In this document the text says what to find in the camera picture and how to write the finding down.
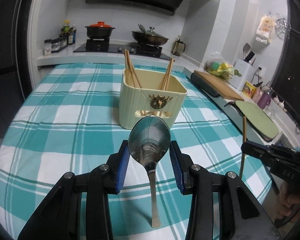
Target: window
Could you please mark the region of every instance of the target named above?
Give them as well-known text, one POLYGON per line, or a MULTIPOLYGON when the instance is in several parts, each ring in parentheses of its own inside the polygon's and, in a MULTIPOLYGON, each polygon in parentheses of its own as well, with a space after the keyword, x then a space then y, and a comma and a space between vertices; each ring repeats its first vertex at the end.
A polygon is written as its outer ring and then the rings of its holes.
POLYGON ((285 42, 284 55, 272 87, 284 99, 288 114, 300 122, 300 10, 289 0, 290 38, 285 42))

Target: cutting board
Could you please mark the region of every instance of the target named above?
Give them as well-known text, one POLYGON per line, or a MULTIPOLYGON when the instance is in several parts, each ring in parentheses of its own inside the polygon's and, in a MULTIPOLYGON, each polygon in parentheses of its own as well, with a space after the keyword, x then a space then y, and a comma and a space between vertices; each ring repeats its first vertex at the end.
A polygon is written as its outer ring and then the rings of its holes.
POLYGON ((234 90, 232 90, 222 79, 217 78, 209 73, 203 73, 199 71, 194 71, 196 74, 200 75, 205 82, 207 82, 211 87, 213 87, 223 98, 229 100, 241 100, 244 99, 239 96, 234 90))
POLYGON ((273 139, 278 135, 279 129, 259 106, 244 101, 236 101, 235 104, 251 124, 266 138, 273 139))

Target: wooden chopstick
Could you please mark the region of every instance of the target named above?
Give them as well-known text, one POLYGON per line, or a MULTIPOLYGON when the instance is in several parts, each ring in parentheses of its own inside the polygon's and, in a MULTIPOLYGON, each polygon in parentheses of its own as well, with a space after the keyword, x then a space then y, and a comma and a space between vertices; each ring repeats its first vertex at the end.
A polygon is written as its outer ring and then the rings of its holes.
MULTIPOLYGON (((247 129, 247 118, 244 116, 244 117, 242 117, 242 143, 245 143, 247 141, 247 131, 246 131, 246 129, 247 129)), ((239 178, 240 179, 242 179, 244 159, 245 159, 245 154, 242 153, 240 171, 239 171, 239 178)))
MULTIPOLYGON (((133 87, 136 88, 136 83, 134 81, 134 78, 136 78, 137 80, 137 83, 139 85, 139 88, 142 89, 142 86, 141 86, 141 83, 139 81, 139 78, 137 76, 137 73, 136 73, 136 70, 134 68, 134 65, 132 64, 132 61, 131 61, 131 58, 130 58, 130 54, 129 54, 129 51, 128 50, 125 50, 125 57, 126 57, 126 61, 128 63, 128 67, 129 67, 129 70, 130 70, 130 74, 131 74, 131 78, 132 78, 132 82, 133 82, 133 87)), ((140 110, 140 114, 141 115, 147 115, 146 111, 142 111, 140 110)))
POLYGON ((127 50, 124 51, 124 58, 125 58, 125 62, 126 62, 126 84, 129 86, 129 72, 130 72, 130 69, 129 69, 129 65, 128 65, 128 57, 127 57, 127 50))
MULTIPOLYGON (((173 58, 170 59, 169 61, 169 65, 167 67, 167 71, 163 77, 163 80, 162 80, 162 84, 161 84, 161 87, 160 87, 160 90, 162 91, 166 91, 167 90, 167 87, 168 87, 168 83, 169 83, 169 80, 170 80, 170 75, 171 75, 171 69, 172 69, 172 65, 173 65, 173 58)), ((152 111, 152 115, 157 115, 158 114, 158 111, 152 111)))

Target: black pot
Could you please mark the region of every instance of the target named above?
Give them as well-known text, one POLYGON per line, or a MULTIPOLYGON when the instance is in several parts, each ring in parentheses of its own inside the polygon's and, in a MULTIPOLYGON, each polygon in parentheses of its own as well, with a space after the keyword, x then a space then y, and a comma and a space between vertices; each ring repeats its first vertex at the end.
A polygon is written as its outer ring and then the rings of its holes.
POLYGON ((112 30, 115 28, 109 27, 94 27, 86 26, 87 36, 90 39, 109 39, 112 33, 112 30))

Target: spoon handle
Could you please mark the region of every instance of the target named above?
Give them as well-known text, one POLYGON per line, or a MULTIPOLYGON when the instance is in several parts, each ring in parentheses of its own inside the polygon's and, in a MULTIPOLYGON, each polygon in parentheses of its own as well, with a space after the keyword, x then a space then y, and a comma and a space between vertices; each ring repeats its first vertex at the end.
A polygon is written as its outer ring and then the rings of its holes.
POLYGON ((148 172, 151 190, 151 204, 152 204, 152 228, 158 228, 161 223, 159 220, 158 206, 157 206, 157 195, 155 192, 155 170, 148 172))

